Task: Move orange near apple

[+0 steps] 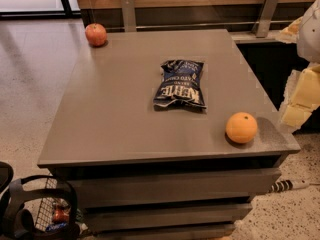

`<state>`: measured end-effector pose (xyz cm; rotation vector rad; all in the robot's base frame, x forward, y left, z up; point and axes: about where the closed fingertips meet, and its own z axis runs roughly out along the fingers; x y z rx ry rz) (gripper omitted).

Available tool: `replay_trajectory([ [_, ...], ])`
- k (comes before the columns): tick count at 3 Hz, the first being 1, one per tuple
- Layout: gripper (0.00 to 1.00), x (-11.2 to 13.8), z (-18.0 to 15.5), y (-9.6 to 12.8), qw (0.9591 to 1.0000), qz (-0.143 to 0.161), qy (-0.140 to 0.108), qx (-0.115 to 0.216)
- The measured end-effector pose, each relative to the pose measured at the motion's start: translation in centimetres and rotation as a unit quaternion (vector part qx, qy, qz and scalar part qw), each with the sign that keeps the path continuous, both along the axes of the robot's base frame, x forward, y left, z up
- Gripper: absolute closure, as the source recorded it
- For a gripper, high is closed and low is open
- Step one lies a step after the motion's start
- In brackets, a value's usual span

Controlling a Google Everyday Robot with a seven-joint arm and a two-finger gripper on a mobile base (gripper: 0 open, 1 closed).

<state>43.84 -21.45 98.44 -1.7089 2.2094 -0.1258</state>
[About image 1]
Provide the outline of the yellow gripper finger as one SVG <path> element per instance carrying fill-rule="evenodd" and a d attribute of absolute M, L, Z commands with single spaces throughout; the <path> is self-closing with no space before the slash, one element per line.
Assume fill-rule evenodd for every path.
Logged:
<path fill-rule="evenodd" d="M 289 128 L 300 128 L 320 106 L 320 65 L 310 64 L 302 71 L 293 70 L 283 96 L 280 123 Z"/>
<path fill-rule="evenodd" d="M 282 29 L 275 37 L 277 41 L 282 43 L 296 43 L 297 37 L 300 29 L 300 24 L 302 22 L 302 17 L 294 20 L 289 26 Z"/>

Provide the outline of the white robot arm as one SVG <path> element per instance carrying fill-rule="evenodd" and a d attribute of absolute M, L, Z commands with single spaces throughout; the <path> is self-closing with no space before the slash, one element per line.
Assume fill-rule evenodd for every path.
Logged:
<path fill-rule="evenodd" d="M 302 71 L 291 72 L 279 108 L 279 124 L 293 133 L 320 107 L 320 0 L 283 29 L 277 40 L 295 43 L 298 56 L 309 63 Z"/>

